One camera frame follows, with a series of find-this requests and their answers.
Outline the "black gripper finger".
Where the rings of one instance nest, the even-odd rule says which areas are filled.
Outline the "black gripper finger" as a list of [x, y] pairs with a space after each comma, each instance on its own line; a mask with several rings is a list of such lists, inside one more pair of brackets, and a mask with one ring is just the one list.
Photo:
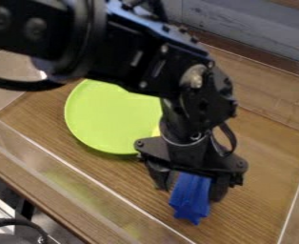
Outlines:
[[155, 188], [160, 191], [168, 192], [175, 186], [176, 172], [163, 166], [147, 162], [147, 168], [150, 171], [150, 177], [154, 181]]
[[219, 175], [212, 179], [210, 187], [210, 200], [212, 202], [220, 202], [228, 194], [231, 187], [231, 176], [228, 174]]

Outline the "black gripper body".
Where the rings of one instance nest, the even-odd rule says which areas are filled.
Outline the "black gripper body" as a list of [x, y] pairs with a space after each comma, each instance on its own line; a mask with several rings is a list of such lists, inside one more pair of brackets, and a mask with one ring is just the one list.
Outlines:
[[143, 161], [171, 169], [176, 172], [216, 178], [219, 175], [231, 176], [231, 187], [243, 185], [248, 162], [235, 152], [222, 155], [206, 136], [190, 144], [176, 144], [163, 136], [139, 139], [135, 149]]

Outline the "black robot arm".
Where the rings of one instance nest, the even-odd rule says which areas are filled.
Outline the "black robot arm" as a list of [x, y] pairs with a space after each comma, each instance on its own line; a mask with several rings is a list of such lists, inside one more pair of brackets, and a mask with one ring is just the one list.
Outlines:
[[160, 188], [171, 172], [206, 176], [219, 202], [243, 183], [248, 163], [214, 134], [236, 116], [231, 78], [162, 0], [0, 0], [0, 50], [29, 56], [47, 75], [0, 77], [0, 89], [43, 92], [88, 78], [159, 98], [160, 134], [135, 148]]

